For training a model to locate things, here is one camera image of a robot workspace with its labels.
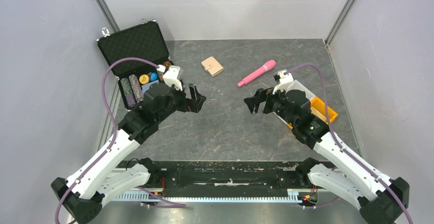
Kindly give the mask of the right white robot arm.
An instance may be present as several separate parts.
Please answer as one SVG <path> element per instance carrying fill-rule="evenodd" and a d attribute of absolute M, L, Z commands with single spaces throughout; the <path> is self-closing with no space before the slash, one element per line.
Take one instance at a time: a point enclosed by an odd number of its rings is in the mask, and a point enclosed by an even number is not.
<path fill-rule="evenodd" d="M 308 158 L 296 167 L 296 182 L 302 187 L 324 188 L 353 205 L 367 223 L 395 223 L 407 213 L 409 184 L 403 178 L 390 178 L 353 152 L 329 125 L 311 111 L 304 91 L 273 92 L 260 88 L 245 98 L 250 112 L 275 113 L 292 127 L 296 139 L 328 159 L 332 170 Z"/>

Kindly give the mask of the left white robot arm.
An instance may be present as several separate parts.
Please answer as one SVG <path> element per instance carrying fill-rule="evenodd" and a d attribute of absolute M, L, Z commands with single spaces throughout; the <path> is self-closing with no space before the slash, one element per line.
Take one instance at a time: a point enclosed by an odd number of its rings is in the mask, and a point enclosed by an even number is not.
<path fill-rule="evenodd" d="M 156 186 L 161 180 L 160 168 L 145 158 L 114 177 L 109 173 L 132 151 L 158 131 L 162 121 L 176 111 L 198 113 L 206 97 L 194 84 L 189 85 L 191 98 L 183 89 L 164 83 L 153 84 L 144 99 L 130 110 L 113 135 L 93 157 L 68 178 L 56 178 L 51 183 L 59 206 L 73 217 L 73 223 L 89 223 L 102 208 L 124 192 L 147 185 Z"/>

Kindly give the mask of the beige card holder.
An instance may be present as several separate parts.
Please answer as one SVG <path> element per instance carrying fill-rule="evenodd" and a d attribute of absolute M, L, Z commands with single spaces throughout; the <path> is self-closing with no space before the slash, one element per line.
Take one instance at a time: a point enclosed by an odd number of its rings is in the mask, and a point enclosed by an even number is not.
<path fill-rule="evenodd" d="M 224 67 L 212 56 L 203 60 L 201 65 L 212 77 L 218 75 L 224 70 Z"/>

